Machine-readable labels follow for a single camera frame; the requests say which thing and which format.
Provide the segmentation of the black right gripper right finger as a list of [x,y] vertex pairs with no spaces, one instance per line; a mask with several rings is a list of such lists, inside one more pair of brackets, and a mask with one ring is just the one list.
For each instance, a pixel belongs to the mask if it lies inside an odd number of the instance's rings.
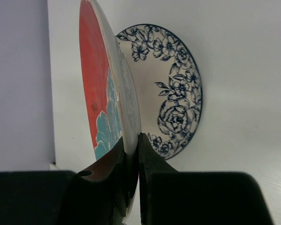
[[256,180],[244,172],[179,172],[138,140],[140,217],[144,225],[271,225]]

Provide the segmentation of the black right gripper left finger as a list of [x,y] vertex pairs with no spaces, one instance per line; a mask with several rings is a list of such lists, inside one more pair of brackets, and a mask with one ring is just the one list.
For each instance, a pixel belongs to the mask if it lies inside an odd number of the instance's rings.
[[113,225],[125,216],[123,141],[80,172],[0,172],[0,225]]

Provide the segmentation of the red and teal plate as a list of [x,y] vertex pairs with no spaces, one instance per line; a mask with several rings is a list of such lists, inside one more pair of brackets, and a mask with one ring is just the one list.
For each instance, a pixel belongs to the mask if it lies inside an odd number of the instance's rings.
[[128,172],[141,132],[133,76],[110,24],[97,1],[83,0],[79,12],[81,72],[91,139],[96,159],[119,140]]

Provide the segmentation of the blue floral white plate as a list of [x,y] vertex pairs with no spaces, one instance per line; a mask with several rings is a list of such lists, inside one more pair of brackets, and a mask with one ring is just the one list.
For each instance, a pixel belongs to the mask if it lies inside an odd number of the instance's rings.
[[200,122],[203,91],[196,62],[182,40],[158,25],[128,27],[117,41],[133,75],[142,131],[162,158],[173,158]]

